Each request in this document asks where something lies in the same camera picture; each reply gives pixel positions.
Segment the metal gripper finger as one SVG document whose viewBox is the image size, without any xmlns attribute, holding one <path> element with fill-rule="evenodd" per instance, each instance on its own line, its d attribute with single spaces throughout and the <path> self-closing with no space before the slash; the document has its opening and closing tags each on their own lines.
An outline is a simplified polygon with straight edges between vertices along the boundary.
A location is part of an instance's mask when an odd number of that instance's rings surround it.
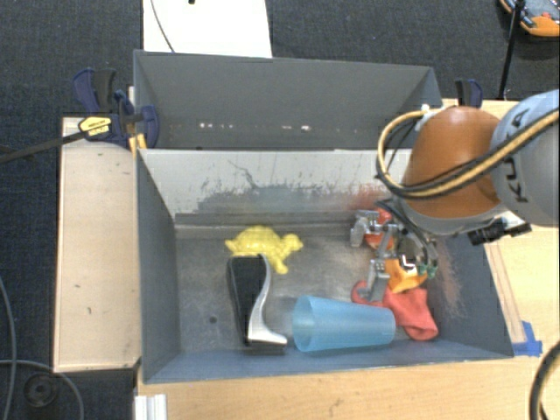
<svg viewBox="0 0 560 420">
<path fill-rule="evenodd" d="M 387 221 L 387 214 L 381 209 L 358 210 L 354 216 L 354 224 L 350 229 L 350 245 L 358 248 L 366 243 L 371 248 L 377 248 L 382 242 L 382 226 Z"/>
<path fill-rule="evenodd" d="M 385 270 L 385 260 L 375 258 L 370 261 L 367 275 L 365 299 L 368 302 L 382 301 L 390 275 Z"/>
</svg>

